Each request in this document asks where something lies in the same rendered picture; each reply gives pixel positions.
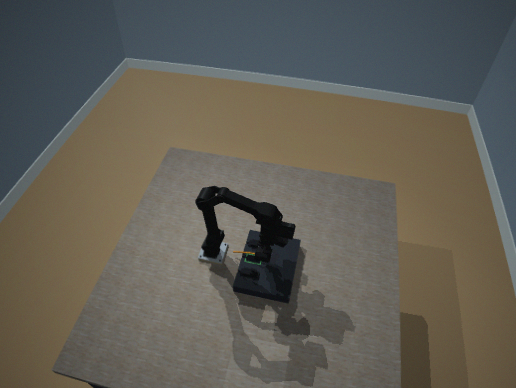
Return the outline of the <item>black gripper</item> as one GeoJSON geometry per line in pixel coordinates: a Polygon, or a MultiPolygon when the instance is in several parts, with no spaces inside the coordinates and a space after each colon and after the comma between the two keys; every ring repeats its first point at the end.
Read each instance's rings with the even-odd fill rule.
{"type": "Polygon", "coordinates": [[[271,258],[271,254],[272,254],[272,250],[273,250],[273,249],[271,249],[270,245],[271,245],[272,240],[274,239],[274,236],[275,236],[275,233],[272,236],[265,236],[261,233],[261,230],[260,230],[259,243],[262,243],[262,244],[261,244],[261,247],[258,246],[258,248],[256,249],[255,256],[254,256],[254,259],[256,261],[265,262],[265,263],[270,262],[270,258],[271,258]]]}

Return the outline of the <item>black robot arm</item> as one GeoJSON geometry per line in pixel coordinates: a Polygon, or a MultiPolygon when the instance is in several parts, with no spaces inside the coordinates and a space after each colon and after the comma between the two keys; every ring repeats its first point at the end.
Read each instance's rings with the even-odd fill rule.
{"type": "Polygon", "coordinates": [[[214,206],[219,203],[226,203],[256,218],[256,224],[261,225],[261,233],[265,236],[272,236],[275,233],[271,246],[278,245],[285,247],[288,239],[293,239],[295,224],[283,222],[283,215],[273,204],[267,202],[256,202],[235,192],[227,187],[210,186],[201,189],[195,200],[196,206],[202,211],[207,236],[201,246],[203,257],[217,259],[220,252],[220,245],[224,239],[224,230],[218,229],[214,206]],[[215,194],[217,196],[215,196],[215,194]]]}

